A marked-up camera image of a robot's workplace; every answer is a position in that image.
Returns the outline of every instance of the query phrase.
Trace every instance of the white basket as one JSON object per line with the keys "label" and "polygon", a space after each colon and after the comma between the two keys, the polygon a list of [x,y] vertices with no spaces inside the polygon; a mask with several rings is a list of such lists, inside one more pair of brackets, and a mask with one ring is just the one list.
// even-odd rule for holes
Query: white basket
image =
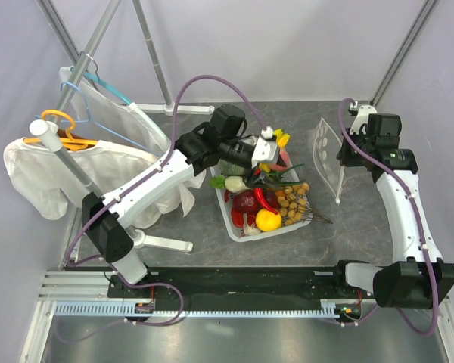
{"label": "white basket", "polygon": [[[210,172],[212,176],[221,175],[219,167],[214,166],[210,168]],[[294,169],[286,172],[282,178],[285,182],[298,182],[299,178],[297,177],[297,173]],[[294,223],[293,225],[288,225],[286,227],[281,227],[280,229],[276,229],[275,231],[270,232],[261,232],[259,234],[255,234],[254,236],[242,236],[242,229],[237,228],[232,224],[232,217],[231,217],[231,209],[232,209],[232,198],[229,198],[229,201],[226,203],[224,201],[225,189],[218,189],[215,190],[217,194],[217,199],[219,200],[220,210],[222,211],[222,216],[224,217],[225,227],[227,228],[227,233],[232,240],[235,242],[247,242],[248,240],[262,240],[263,238],[278,236],[280,234],[288,233],[291,231],[296,231],[298,228],[304,227],[311,223],[311,219],[307,219],[306,221],[301,221]]]}

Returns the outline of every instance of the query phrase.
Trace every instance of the white wall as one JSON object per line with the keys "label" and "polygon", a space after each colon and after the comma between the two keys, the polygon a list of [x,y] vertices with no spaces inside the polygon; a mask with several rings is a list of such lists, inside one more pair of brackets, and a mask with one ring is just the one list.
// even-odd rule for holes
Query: white wall
{"label": "white wall", "polygon": [[454,262],[454,0],[439,2],[378,110],[401,116],[432,236]]}
{"label": "white wall", "polygon": [[[78,48],[107,2],[54,0]],[[172,98],[193,76],[226,78],[254,101],[373,96],[423,0],[143,0]],[[100,76],[139,102],[163,102],[131,1],[95,55]],[[186,101],[235,101],[222,85]]]}
{"label": "white wall", "polygon": [[0,362],[18,361],[47,268],[57,268],[65,219],[44,220],[12,187],[2,153],[54,107],[69,61],[35,0],[0,1]]}

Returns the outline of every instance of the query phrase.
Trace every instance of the orange hanger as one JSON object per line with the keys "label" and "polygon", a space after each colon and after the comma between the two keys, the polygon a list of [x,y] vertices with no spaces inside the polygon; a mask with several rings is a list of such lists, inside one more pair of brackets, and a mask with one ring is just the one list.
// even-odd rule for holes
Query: orange hanger
{"label": "orange hanger", "polygon": [[[84,150],[88,146],[95,146],[98,142],[96,140],[88,140],[84,138],[74,138],[71,135],[71,131],[73,131],[76,128],[76,121],[69,116],[67,113],[59,111],[59,110],[45,110],[42,112],[41,118],[45,120],[45,118],[48,115],[56,115],[56,116],[61,116],[65,119],[67,119],[70,122],[70,127],[65,131],[66,132],[66,138],[60,138],[62,144],[64,145],[65,148],[71,150],[71,151],[78,151],[78,150]],[[39,138],[25,138],[23,140],[26,144],[35,144],[37,142],[40,142]]]}

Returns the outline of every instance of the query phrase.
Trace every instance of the hanger hook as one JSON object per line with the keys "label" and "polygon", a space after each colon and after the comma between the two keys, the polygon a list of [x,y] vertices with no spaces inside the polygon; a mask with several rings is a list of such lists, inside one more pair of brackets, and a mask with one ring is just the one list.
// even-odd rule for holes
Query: hanger hook
{"label": "hanger hook", "polygon": [[91,60],[92,63],[94,63],[94,65],[96,66],[96,71],[95,71],[96,77],[98,77],[98,79],[100,79],[100,78],[99,78],[99,75],[98,75],[99,66],[98,66],[98,64],[96,63],[96,61],[94,60],[94,58],[91,57],[89,54],[85,53],[84,51],[81,51],[81,52],[79,53],[79,56],[81,56],[81,54],[84,54],[87,58],[89,58],[89,59]]}

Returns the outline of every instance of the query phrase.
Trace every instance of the white t-shirt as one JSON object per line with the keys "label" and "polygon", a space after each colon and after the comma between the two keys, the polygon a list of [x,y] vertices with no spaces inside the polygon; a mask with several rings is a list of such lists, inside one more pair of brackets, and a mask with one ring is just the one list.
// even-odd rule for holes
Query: white t-shirt
{"label": "white t-shirt", "polygon": [[[71,151],[70,155],[104,193],[124,185],[158,160],[143,150],[108,141],[98,141],[93,148]],[[62,217],[69,201],[81,208],[89,193],[53,153],[37,144],[25,144],[22,139],[11,142],[5,148],[4,162],[15,189],[44,218]],[[199,188],[203,180],[204,173],[168,191],[140,213],[133,225],[150,227],[180,203],[186,216],[195,202],[186,187]]]}

